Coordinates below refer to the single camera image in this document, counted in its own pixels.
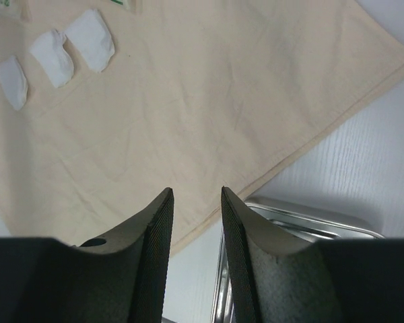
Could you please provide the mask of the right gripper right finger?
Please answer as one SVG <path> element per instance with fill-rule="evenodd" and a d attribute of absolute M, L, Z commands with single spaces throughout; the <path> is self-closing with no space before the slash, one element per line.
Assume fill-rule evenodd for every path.
<path fill-rule="evenodd" d="M 222 188 L 236 322 L 404 322 L 404 239 L 303 238 Z"/>

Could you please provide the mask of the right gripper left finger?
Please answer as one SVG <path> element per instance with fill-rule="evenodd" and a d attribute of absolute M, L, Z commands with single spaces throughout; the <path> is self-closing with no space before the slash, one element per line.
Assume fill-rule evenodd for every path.
<path fill-rule="evenodd" d="M 80 246 L 0 238 L 0 322 L 160 322 L 173 218 L 166 188 Z"/>

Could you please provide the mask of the stainless steel tray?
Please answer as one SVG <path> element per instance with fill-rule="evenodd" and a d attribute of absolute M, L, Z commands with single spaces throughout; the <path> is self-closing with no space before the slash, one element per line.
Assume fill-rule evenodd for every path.
<path fill-rule="evenodd" d="M 244 203 L 265 219 L 308 242 L 383 237 L 367 221 L 343 213 L 268 198 L 253 197 Z M 210 321 L 234 321 L 232 286 L 224 236 L 221 236 L 220 240 Z"/>

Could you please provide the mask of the white gauze pad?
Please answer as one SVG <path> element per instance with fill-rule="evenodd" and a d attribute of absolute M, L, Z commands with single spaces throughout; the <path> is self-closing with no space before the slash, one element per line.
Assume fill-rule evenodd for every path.
<path fill-rule="evenodd" d="M 89 69 L 101 73 L 115 54 L 112 35 L 97 9 L 88 9 L 65 30 Z"/>
<path fill-rule="evenodd" d="M 7 101 L 20 111 L 27 100 L 28 81 L 15 55 L 0 64 L 0 84 Z"/>
<path fill-rule="evenodd" d="M 29 49 L 55 88 L 63 87 L 74 74 L 73 61 L 63 47 L 66 39 L 64 34 L 52 29 L 37 37 Z"/>

